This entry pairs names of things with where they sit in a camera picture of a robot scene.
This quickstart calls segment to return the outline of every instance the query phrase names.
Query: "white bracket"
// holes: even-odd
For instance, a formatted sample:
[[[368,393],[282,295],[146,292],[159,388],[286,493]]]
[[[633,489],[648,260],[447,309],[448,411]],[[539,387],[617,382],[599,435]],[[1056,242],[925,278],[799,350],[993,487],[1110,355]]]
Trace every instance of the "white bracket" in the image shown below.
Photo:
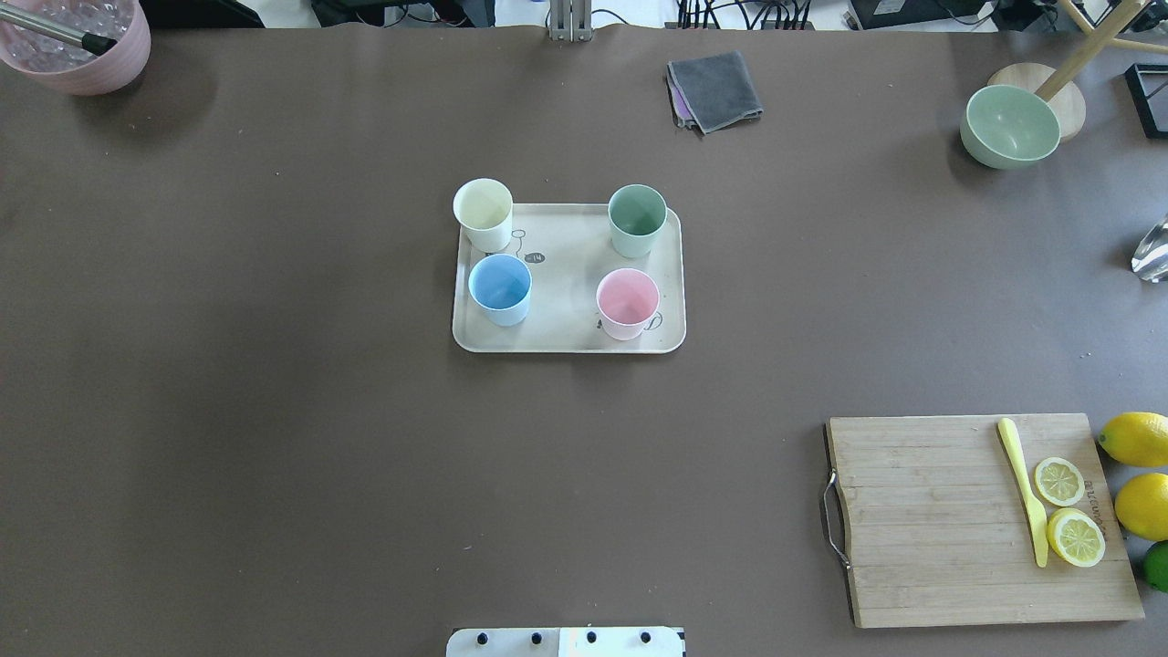
[[[684,657],[686,630],[655,627],[461,629],[446,657]]]
[[[592,41],[592,0],[551,0],[550,11],[552,41]]]

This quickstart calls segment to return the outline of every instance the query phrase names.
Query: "wooden stick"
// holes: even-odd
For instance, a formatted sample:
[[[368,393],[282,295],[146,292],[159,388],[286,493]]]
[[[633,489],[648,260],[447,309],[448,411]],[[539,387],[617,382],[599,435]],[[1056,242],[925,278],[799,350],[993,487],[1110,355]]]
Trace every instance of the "wooden stick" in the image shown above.
[[[1075,25],[1079,26],[1083,34],[1091,34],[1094,32],[1094,26],[1087,21],[1087,18],[1083,15],[1083,12],[1080,12],[1079,8],[1071,2],[1071,0],[1058,0],[1058,5],[1064,12],[1066,12],[1066,15],[1071,16]],[[1142,50],[1145,53],[1155,53],[1157,55],[1168,55],[1168,46],[1161,46],[1159,43],[1143,43],[1142,41],[1128,41],[1118,36],[1112,39],[1108,46],[1127,48],[1129,50]]]
[[[1094,58],[1108,43],[1111,43],[1115,35],[1122,32],[1127,23],[1132,22],[1132,19],[1139,14],[1143,7],[1148,4],[1148,0],[1124,0],[1118,7],[1112,9],[1107,18],[1104,19],[1099,27],[1087,34],[1087,40],[1083,46],[1079,46],[1078,50],[1071,53],[1071,56],[1063,62],[1063,65],[1058,67],[1047,82],[1042,83],[1035,94],[1038,95],[1043,101],[1050,102],[1058,94],[1066,83],[1075,78],[1076,75],[1083,70],[1083,67]]]

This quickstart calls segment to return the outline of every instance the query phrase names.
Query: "bowl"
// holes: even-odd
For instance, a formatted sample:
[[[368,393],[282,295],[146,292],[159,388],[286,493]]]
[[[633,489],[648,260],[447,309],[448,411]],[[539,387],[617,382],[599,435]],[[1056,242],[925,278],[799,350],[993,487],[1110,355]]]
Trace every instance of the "bowl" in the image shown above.
[[[76,7],[84,0],[56,1]],[[7,2],[30,12],[37,12],[48,4],[47,0],[7,0]],[[9,43],[21,39],[15,26],[0,23],[0,60],[29,79],[75,96],[96,96],[121,89],[138,77],[138,74],[146,65],[146,60],[150,58],[150,26],[146,25],[146,15],[137,0],[103,0],[103,2],[116,5],[119,9],[127,7],[133,9],[133,16],[126,33],[104,55],[63,71],[29,70],[19,64],[16,58],[8,53]]]
[[[1021,87],[990,84],[965,106],[961,144],[993,168],[1022,168],[1055,152],[1058,117],[1045,101]]]

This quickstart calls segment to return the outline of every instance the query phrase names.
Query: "green bowl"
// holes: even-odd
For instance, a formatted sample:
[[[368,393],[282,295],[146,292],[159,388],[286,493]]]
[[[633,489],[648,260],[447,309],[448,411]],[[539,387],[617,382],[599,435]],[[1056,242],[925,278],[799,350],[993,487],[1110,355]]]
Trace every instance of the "green bowl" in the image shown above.
[[[1058,147],[1058,117],[1045,101],[1020,87],[990,84],[965,106],[961,144],[993,168],[1022,168]]]

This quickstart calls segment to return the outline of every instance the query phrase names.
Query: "brown tabletop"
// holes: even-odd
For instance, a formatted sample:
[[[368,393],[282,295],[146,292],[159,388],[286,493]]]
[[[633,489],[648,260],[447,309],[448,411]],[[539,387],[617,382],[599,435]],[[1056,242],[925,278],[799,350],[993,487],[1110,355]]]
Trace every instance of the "brown tabletop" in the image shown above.
[[[105,97],[0,71],[0,653],[423,657],[586,623],[718,657],[1162,649],[1143,583],[1142,622],[858,630],[818,510],[832,416],[1168,408],[1168,288],[1127,269],[1168,210],[1120,77],[1154,56],[1105,51],[1082,134],[1002,173],[958,141],[966,99],[1079,39],[154,39]],[[735,48],[762,120],[676,129],[666,62]],[[450,205],[481,175],[660,189],[686,343],[458,347]]]

